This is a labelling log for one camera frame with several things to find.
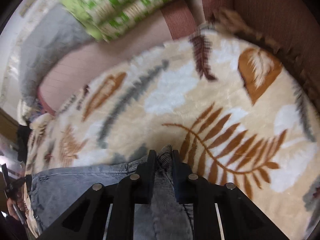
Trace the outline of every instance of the gray jeans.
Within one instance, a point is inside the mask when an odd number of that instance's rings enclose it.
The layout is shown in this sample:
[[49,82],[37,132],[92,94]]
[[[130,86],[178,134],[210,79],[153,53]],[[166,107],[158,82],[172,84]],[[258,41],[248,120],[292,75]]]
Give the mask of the gray jeans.
[[[176,202],[172,180],[172,149],[157,154],[153,198],[149,205],[135,205],[136,240],[193,239],[192,205]],[[31,207],[41,233],[94,183],[118,183],[135,172],[147,156],[131,163],[90,167],[57,168],[42,171],[32,179]]]

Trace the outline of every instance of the green fabric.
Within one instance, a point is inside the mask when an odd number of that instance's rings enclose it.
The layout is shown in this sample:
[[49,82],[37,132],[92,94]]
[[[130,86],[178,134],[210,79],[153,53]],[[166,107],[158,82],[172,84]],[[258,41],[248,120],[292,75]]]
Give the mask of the green fabric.
[[61,0],[95,39],[116,39],[170,0]]

